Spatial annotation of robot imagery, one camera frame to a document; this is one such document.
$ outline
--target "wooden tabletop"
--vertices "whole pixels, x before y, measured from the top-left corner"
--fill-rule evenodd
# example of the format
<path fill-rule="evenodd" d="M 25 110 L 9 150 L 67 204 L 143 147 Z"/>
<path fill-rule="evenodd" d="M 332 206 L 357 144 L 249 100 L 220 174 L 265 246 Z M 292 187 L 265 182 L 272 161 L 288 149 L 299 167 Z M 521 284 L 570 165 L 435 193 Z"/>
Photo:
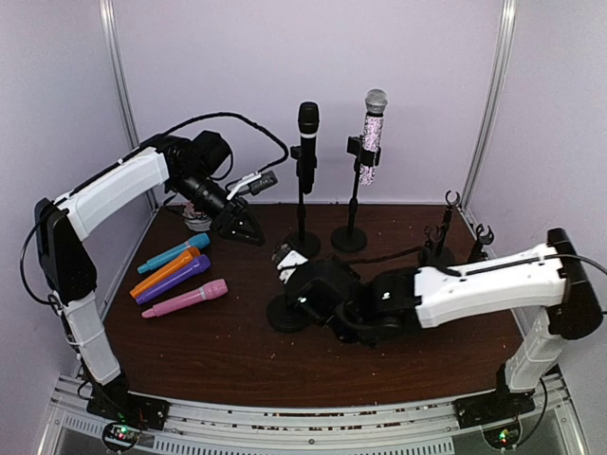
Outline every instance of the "wooden tabletop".
<path fill-rule="evenodd" d="M 105 322 L 111 345 L 133 391 L 243 406 L 332 407 L 402 403 L 494 387 L 495 372 L 521 344 L 510 312 L 460 319 L 416 337 L 370 349 L 342 344 L 329 329 L 310 326 L 297 334 L 270 328 L 266 306 L 281 293 L 271 251 L 296 226 L 295 206 L 254 206 L 267 243 L 229 242 L 211 234 L 203 253 L 212 268 L 153 301 L 157 303 L 224 278 L 227 296 L 162 318 L 144 319 L 128 291 L 143 277 L 137 266 L 193 233 L 161 210 L 120 286 Z M 308 207 L 308 229 L 322 241 L 319 257 L 335 252 L 331 231 L 346 220 L 343 205 Z M 369 245 L 354 257 L 390 254 L 424 241 L 426 225 L 440 223 L 435 206 L 361 206 L 358 226 Z M 472 238 L 458 214 L 447 245 L 467 258 Z M 414 258 L 357 265 L 364 280 L 414 264 Z"/>

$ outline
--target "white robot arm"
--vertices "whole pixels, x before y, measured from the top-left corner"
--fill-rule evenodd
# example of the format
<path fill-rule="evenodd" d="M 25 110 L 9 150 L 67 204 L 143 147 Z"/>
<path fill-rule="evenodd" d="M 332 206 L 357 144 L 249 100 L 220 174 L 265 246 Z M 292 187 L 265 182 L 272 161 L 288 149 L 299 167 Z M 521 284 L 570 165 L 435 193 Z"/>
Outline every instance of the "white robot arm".
<path fill-rule="evenodd" d="M 285 295 L 267 308 L 270 325 L 295 332 L 328 326 L 341 341 L 379 342 L 451 320 L 539 306 L 517 353 L 497 372 L 497 389 L 458 400 L 462 428 L 533 410 L 530 398 L 569 340 L 586 337 L 603 314 L 575 249 L 563 229 L 545 244 L 512 256 L 454 267 L 424 266 L 382 273 L 360 283 L 348 263 L 308 262 L 283 246 L 274 261 Z"/>
<path fill-rule="evenodd" d="M 182 194 L 197 209 L 206 212 L 212 218 L 211 229 L 221 237 L 262 245 L 264 233 L 241 194 L 256 194 L 276 184 L 277 179 L 273 172 L 258 172 L 238 181 L 239 191 L 221 188 L 212 174 L 230 154 L 229 145 L 217 133 L 205 131 L 193 140 L 158 135 L 75 190 L 54 201 L 43 199 L 36 205 L 40 266 L 68 341 L 94 384 L 90 412 L 117 420 L 125 414 L 118 410 L 140 410 L 149 428 L 161 428 L 164 419 L 155 416 L 166 416 L 168 405 L 152 399 L 133 403 L 136 398 L 127 393 L 128 381 L 112 353 L 98 315 L 97 272 L 83 241 L 128 202 L 165 185 L 167 191 Z"/>

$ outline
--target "microphone clip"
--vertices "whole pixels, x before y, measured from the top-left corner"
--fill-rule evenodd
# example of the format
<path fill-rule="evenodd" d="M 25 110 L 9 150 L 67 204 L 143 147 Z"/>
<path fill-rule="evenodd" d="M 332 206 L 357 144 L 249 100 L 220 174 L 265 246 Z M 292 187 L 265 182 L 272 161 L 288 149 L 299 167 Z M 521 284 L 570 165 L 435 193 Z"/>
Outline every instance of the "microphone clip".
<path fill-rule="evenodd" d="M 348 137 L 346 152 L 354 155 L 361 165 L 374 168 L 379 164 L 381 147 L 378 148 L 376 153 L 370 152 L 362 147 L 362 136 L 350 136 Z"/>
<path fill-rule="evenodd" d="M 302 182 L 303 193 L 311 193 L 314 185 L 314 172 L 318 166 L 317 157 L 303 154 L 302 147 L 299 145 L 291 147 L 291 157 L 297 161 L 296 174 Z"/>

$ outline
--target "lavender wall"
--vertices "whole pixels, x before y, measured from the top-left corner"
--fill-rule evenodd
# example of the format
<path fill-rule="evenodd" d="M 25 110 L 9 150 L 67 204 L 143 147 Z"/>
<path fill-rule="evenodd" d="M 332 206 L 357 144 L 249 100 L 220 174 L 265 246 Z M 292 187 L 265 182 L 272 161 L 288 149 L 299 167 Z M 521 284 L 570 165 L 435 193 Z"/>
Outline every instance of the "lavender wall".
<path fill-rule="evenodd" d="M 607 264 L 607 4 L 520 2 L 506 86 L 471 201 L 508 254 L 565 228 L 578 253 Z M 607 280 L 588 269 L 607 309 Z M 591 452 L 607 444 L 607 330 L 573 342 L 561 366 Z"/>
<path fill-rule="evenodd" d="M 365 202 L 439 202 L 461 190 L 478 135 L 502 2 L 262 0 L 116 2 L 120 48 L 139 133 L 194 115 L 241 112 L 288 144 L 297 109 L 321 108 L 320 168 L 310 201 L 347 201 L 364 95 L 390 101 L 377 182 Z M 235 120 L 205 124 L 236 154 L 234 178 L 279 155 Z M 190 128 L 194 135 L 201 126 Z M 294 163 L 258 201 L 294 201 Z"/>
<path fill-rule="evenodd" d="M 0 4 L 0 441 L 32 453 L 59 372 L 74 364 L 62 327 L 28 298 L 18 256 L 33 207 L 128 153 L 96 0 Z M 149 219 L 134 201 L 87 240 L 103 298 Z M 31 286 L 47 291 L 34 248 Z"/>

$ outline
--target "orange toy microphone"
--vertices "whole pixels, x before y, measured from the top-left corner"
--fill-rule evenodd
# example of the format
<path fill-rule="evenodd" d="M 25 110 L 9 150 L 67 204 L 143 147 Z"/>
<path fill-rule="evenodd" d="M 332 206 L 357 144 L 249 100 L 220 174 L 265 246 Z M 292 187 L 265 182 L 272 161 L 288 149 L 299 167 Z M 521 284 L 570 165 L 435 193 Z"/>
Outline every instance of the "orange toy microphone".
<path fill-rule="evenodd" d="M 131 297 L 136 299 L 141 294 L 143 294 L 150 287 L 158 284 L 165 278 L 173 275 L 177 270 L 183 268 L 187 264 L 189 264 L 194 258 L 200 256 L 200 251 L 195 246 L 187 247 L 179 256 L 170 261 L 164 267 L 162 267 L 154 274 L 150 275 L 148 278 L 140 282 L 137 286 L 131 289 Z"/>

